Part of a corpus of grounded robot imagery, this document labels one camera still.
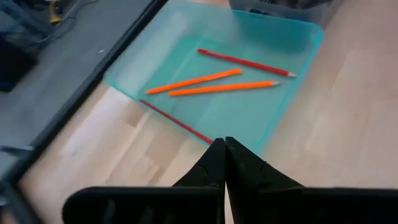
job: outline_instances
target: gray plastic container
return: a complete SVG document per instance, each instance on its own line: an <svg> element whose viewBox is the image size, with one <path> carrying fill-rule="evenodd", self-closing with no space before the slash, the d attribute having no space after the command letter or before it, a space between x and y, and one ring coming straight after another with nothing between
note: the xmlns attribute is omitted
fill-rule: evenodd
<svg viewBox="0 0 398 224"><path fill-rule="evenodd" d="M325 27L343 0L331 0L310 9L293 9L261 0L229 0L233 9L313 22Z"/></svg>

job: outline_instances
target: pencil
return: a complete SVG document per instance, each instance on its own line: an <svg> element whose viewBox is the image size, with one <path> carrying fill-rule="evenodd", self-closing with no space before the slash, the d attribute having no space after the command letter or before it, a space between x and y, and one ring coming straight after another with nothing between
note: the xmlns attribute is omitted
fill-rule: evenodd
<svg viewBox="0 0 398 224"><path fill-rule="evenodd" d="M294 74L292 72L289 72L289 71L286 71L283 69L279 69L279 68L275 68L272 66L262 65L260 63L250 62L248 60L244 60L244 59L240 59L240 58L236 58L236 57L232 57L232 56L228 56L228 55L222 55L222 54L210 52L210 51L204 50L204 49L198 49L197 51L198 51L198 53L201 53L201 54L205 54L205 55L209 55L209 56L212 56L215 58L227 60L229 62L239 63L241 65L246 65L246 66L253 67L253 68L258 68L258 69L261 69L266 72L273 72L273 73L283 75L286 77L296 77L296 74Z"/></svg>
<svg viewBox="0 0 398 224"><path fill-rule="evenodd" d="M170 91L169 96L182 96L182 95L192 95L199 93L213 93L219 91L233 91L233 90L248 90L252 88L264 88L264 87L272 87L278 85L280 82L278 81L263 81L263 82L253 82L253 83L238 83L238 84L230 84L230 85L219 85L219 86L208 86L187 90L175 90Z"/></svg>
<svg viewBox="0 0 398 224"><path fill-rule="evenodd" d="M196 137L200 138L201 140L207 142L208 144L212 144L213 140L211 140L210 138L202 135L201 133L199 133L198 131L194 130L193 128L189 127L188 125L182 123L180 120L177 120L175 118L173 118L172 116L168 115L167 113L163 112L162 110L158 109L157 107L155 107L154 105L146 102L146 100L143 99L139 99L139 101L141 103L143 103L144 105L146 105L147 107L149 107L150 109L160 113L162 116L164 116L165 118L173 121L175 124L177 124L178 126L180 126L181 128L187 130L189 133L195 135Z"/></svg>
<svg viewBox="0 0 398 224"><path fill-rule="evenodd" d="M180 88L180 87L184 87L184 86L189 86L189 85L193 85L193 84L197 84L197 83L202 83L202 82L207 82L210 80L216 80L219 78L225 78L231 75L237 75L242 73L242 69L237 68L237 69L232 69L232 70L227 70L227 71L223 71L223 72L219 72L216 74L212 74L212 75L207 75L204 77L198 77L198 78L193 78L190 80L185 80L182 82L178 82L178 83L173 83L173 84L169 84L166 86L161 86L161 87L157 87L157 88L153 88L151 90L147 90L147 94L154 94L154 93L160 93L162 91L167 91L167 90L172 90L174 88Z"/></svg>

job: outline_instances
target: teal plastic tray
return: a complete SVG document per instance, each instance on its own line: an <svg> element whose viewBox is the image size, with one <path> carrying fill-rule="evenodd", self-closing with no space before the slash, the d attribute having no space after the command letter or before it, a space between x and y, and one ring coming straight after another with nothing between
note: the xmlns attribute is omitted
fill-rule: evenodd
<svg viewBox="0 0 398 224"><path fill-rule="evenodd" d="M106 73L106 82L146 100L204 136L232 136L256 154L305 80L323 30L311 23L193 2L168 2ZM297 74L282 77L197 53L206 49ZM241 75L190 86L277 80L274 88L169 97L145 91L242 68Z"/></svg>

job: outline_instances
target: orange pencil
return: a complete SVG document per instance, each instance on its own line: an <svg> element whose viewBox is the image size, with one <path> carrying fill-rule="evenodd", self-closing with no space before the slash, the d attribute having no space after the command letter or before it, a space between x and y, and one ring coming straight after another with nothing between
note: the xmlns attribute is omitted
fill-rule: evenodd
<svg viewBox="0 0 398 224"><path fill-rule="evenodd" d="M171 89L174 89L174 88L180 88L180 87L189 86L189 85L193 85L193 84L197 84L197 83L207 82L207 81L210 81L210 80L216 80L216 79L219 79L219 78L224 78L224 77L228 77L228 76L231 76L231 75L237 75L237 74L240 74L240 73L242 73L242 69L241 68L227 70L227 71L219 72L219 73L216 73L216 74L207 75L207 76L204 76L204 77L193 78L193 79L190 79L190 80L185 80L185 81L182 81L182 82L173 83L173 84L169 84L169 85L166 85L166 86L153 88L151 90L147 90L147 94L160 93L162 91L167 91L167 90L171 90Z"/></svg>
<svg viewBox="0 0 398 224"><path fill-rule="evenodd" d="M252 88L264 88L264 87L272 87L278 85L280 82L278 81L263 81L263 82L253 82L253 83L238 83L238 84L230 84L230 85L219 85L219 86L208 86L201 88L194 88L188 90L176 90L169 92L169 96L182 96L182 95L191 95L191 94L199 94L199 93L212 93L217 91L232 91L232 90L248 90Z"/></svg>

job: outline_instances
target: wooden table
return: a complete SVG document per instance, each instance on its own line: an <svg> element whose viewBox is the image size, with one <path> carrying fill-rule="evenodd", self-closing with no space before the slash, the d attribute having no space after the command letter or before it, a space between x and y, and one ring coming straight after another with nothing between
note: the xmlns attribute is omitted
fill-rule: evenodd
<svg viewBox="0 0 398 224"><path fill-rule="evenodd" d="M397 11L396 0L343 3L263 158L304 185L398 187ZM206 148L101 84L20 186L46 223L61 223L74 191L170 186Z"/></svg>

